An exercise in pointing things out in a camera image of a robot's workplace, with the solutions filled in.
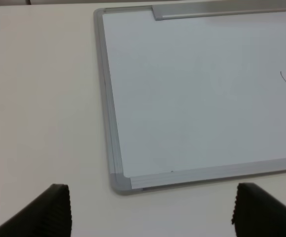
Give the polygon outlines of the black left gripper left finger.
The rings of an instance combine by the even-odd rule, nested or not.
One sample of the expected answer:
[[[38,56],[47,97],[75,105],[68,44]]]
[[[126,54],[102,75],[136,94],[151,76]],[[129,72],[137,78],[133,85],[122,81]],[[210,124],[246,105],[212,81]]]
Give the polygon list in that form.
[[[72,213],[68,185],[52,184],[0,225],[0,237],[70,237]]]

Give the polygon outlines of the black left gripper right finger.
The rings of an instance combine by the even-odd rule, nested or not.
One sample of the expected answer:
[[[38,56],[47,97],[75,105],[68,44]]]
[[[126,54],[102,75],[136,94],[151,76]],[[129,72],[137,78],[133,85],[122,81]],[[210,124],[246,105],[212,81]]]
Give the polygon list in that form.
[[[231,223],[238,237],[286,237],[286,205],[255,183],[239,183]]]

